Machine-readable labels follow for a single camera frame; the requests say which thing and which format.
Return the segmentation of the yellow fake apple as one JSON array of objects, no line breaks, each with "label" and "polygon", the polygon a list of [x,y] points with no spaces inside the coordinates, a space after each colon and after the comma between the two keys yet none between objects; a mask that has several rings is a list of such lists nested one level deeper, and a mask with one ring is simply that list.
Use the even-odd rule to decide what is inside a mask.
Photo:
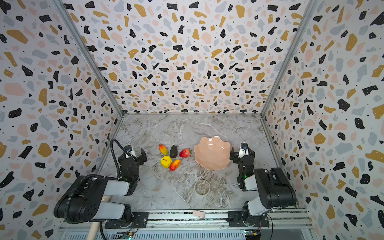
[{"label": "yellow fake apple", "polygon": [[170,156],[164,156],[161,159],[161,166],[164,167],[165,169],[168,169],[171,166],[172,162],[173,160],[171,159]]}]

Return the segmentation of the dark fake avocado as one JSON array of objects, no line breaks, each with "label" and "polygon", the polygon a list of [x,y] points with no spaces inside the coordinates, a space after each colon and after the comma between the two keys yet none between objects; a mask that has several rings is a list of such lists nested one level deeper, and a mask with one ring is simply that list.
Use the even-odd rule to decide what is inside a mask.
[{"label": "dark fake avocado", "polygon": [[171,147],[169,156],[170,156],[172,159],[174,159],[174,158],[177,157],[177,155],[178,155],[178,148],[177,148],[177,146],[173,145],[173,146]]}]

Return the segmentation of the orange red fake mango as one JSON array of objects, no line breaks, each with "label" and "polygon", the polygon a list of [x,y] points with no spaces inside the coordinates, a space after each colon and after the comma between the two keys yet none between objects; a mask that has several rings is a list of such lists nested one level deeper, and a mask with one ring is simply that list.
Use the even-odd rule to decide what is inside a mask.
[{"label": "orange red fake mango", "polygon": [[175,171],[178,169],[178,167],[181,165],[181,160],[175,160],[171,163],[169,169],[170,171]]}]

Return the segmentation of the red fake strawberry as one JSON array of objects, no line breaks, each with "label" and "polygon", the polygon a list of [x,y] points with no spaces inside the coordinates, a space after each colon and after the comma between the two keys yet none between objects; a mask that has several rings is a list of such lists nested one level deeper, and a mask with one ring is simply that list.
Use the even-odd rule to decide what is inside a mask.
[{"label": "red fake strawberry", "polygon": [[180,152],[181,158],[189,158],[191,156],[191,150],[190,149],[184,149]]}]

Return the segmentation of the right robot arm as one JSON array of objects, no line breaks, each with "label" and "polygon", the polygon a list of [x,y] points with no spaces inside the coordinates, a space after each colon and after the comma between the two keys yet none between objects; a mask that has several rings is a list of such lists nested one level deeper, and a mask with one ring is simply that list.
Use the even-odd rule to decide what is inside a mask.
[{"label": "right robot arm", "polygon": [[230,160],[238,165],[238,187],[244,192],[258,192],[258,196],[245,202],[240,212],[230,212],[230,226],[261,226],[267,213],[296,205],[296,193],[281,168],[255,169],[255,152],[247,143],[240,150],[230,151]]}]

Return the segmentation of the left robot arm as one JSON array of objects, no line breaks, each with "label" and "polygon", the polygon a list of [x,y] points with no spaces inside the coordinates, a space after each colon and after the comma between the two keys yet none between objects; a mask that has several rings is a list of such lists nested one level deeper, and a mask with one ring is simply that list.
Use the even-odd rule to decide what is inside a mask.
[{"label": "left robot arm", "polygon": [[56,204],[54,216],[68,224],[117,221],[121,227],[128,226],[134,220],[131,206],[102,199],[106,196],[131,196],[140,181],[139,166],[147,160],[143,149],[137,156],[132,146],[125,146],[125,152],[117,159],[118,178],[96,174],[79,176]]}]

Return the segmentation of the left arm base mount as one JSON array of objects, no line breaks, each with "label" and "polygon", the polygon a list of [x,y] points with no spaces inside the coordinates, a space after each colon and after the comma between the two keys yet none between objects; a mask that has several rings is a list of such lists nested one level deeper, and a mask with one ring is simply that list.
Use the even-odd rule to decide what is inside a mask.
[{"label": "left arm base mount", "polygon": [[149,220],[149,212],[131,212],[118,220],[105,223],[106,229],[135,230],[145,229]]}]

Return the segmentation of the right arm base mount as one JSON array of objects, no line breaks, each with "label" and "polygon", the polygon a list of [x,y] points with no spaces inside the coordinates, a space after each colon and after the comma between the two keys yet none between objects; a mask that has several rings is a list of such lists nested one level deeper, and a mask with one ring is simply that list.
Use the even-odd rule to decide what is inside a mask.
[{"label": "right arm base mount", "polygon": [[264,228],[270,226],[267,216],[251,216],[243,211],[229,211],[227,222],[230,228]]}]

